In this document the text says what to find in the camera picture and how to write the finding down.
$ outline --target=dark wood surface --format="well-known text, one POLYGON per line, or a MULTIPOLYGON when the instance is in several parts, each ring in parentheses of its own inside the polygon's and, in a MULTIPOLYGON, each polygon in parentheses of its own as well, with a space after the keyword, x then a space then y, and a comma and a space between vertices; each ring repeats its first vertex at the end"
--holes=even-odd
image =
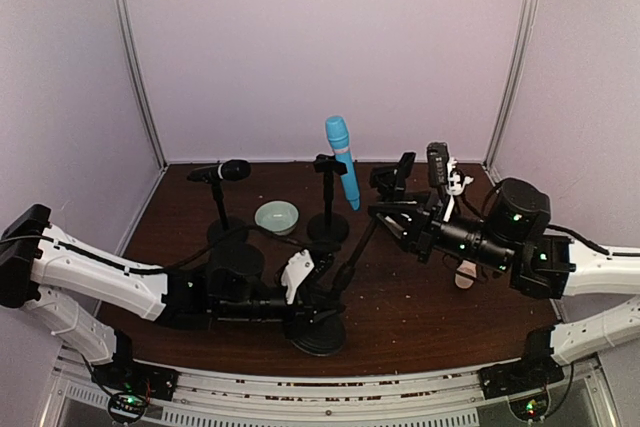
MULTIPOLYGON (((358 164, 362 209, 353 212, 336 183, 335 210, 351 225, 351 235, 336 265, 351 253, 369 219, 366 206, 376 198, 368 187, 372 165, 358 164)), ((490 188, 478 165, 463 166, 476 181, 467 189, 475 205, 490 188)), ((205 245, 216 218, 209 188, 185 180, 193 166, 171 166, 127 249, 137 261, 167 265, 205 245)), ((225 184, 229 213, 252 221, 263 203, 283 199, 295 204, 300 221, 294 235, 305 238, 309 218, 322 211, 321 175, 311 164, 254 164, 251 177, 225 184)), ((426 165, 414 167, 410 190, 427 188, 426 165)), ((252 233, 251 243, 265 254, 264 279, 294 251, 252 233)), ((555 322, 548 301, 535 301, 508 287, 507 277, 462 291, 454 274, 434 253, 428 264, 402 252, 378 229, 363 254, 345 296, 347 345, 335 356, 311 357, 286 341, 278 324, 214 322, 209 331, 175 331, 104 305, 100 318, 124 330, 136 357, 188 368, 243 374, 341 376, 423 372, 495 362, 522 353, 527 332, 555 322)))

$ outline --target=bowl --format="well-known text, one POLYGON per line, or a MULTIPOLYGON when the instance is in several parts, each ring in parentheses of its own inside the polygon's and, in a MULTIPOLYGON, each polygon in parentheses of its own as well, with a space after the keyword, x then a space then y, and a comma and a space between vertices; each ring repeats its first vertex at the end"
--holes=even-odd
POLYGON ((277 235, 289 235, 298 223, 298 209, 283 200, 267 202, 256 210, 255 221, 277 235))

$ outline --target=white backdrop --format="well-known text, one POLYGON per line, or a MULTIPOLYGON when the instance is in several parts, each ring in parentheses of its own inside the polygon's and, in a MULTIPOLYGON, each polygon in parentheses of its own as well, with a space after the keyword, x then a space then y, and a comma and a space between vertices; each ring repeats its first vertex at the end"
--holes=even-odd
MULTIPOLYGON (((496 168, 551 197, 554 223, 640 246, 640 0, 540 0, 496 168)), ((573 319, 619 303, 566 300, 573 319)), ((640 406, 640 342, 603 353, 628 426, 640 406)))
POLYGON ((169 161, 485 155, 521 0, 128 0, 169 161))
MULTIPOLYGON (((0 232, 33 203, 114 251, 155 179, 113 0, 0 0, 0 232)), ((60 343, 0 308, 0 424, 34 425, 60 343)))

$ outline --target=blue microphone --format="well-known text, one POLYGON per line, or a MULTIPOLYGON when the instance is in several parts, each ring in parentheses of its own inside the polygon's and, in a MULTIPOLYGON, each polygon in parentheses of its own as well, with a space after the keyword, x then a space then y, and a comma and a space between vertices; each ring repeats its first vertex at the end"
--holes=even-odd
POLYGON ((351 203, 353 210, 360 209, 360 190, 358 189, 358 180, 356 179, 356 171, 353 168, 353 160, 351 159, 351 151, 349 150, 349 131, 344 119, 339 115, 329 117, 326 122, 327 139, 333 149, 336 160, 347 166, 347 173, 341 175, 342 187, 347 200, 351 203))

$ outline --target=metal corner post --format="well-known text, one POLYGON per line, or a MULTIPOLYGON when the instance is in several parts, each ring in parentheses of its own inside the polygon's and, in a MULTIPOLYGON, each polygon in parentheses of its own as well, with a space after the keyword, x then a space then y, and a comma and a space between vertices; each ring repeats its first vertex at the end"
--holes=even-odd
POLYGON ((153 121, 151 114, 151 108, 149 107, 149 99, 147 98, 147 92, 142 80, 142 71, 140 70, 140 62, 138 60, 138 54, 136 52, 135 43, 133 40, 133 30, 131 28, 131 20, 129 18, 129 10, 127 7, 127 0, 115 0, 116 11, 118 12, 118 20, 120 23, 120 33, 122 34, 122 41, 124 44, 124 50, 126 54, 126 60, 129 70, 129 76, 131 78, 131 84, 136 96, 136 102, 140 109, 140 115, 142 116, 142 123, 144 125, 145 132, 151 143, 153 154, 160 170, 167 166, 167 161, 160 145, 160 139, 158 137, 158 131, 153 121))
POLYGON ((509 68, 507 82, 502 95, 502 102, 500 104, 496 125, 493 129, 489 149, 487 150, 487 155, 484 160, 484 166, 487 170, 491 170, 494 167, 494 162, 498 155, 498 149, 500 148, 500 144, 504 137, 507 122, 509 120, 509 114, 511 113, 511 109, 516 98, 518 83, 522 76, 525 54, 529 45, 537 8, 538 0, 522 0, 520 23, 516 34, 516 43, 513 48, 511 66, 509 68))

